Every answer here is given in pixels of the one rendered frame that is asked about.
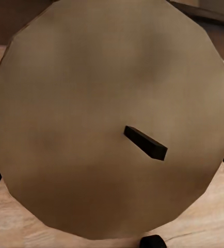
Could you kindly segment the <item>pillar candle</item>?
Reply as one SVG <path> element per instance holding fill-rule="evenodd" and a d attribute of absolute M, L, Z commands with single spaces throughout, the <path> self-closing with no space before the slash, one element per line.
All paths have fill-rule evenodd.
<path fill-rule="evenodd" d="M 166 0 L 58 0 L 0 60 L 0 174 L 48 227 L 132 238 L 224 160 L 224 62 Z"/>

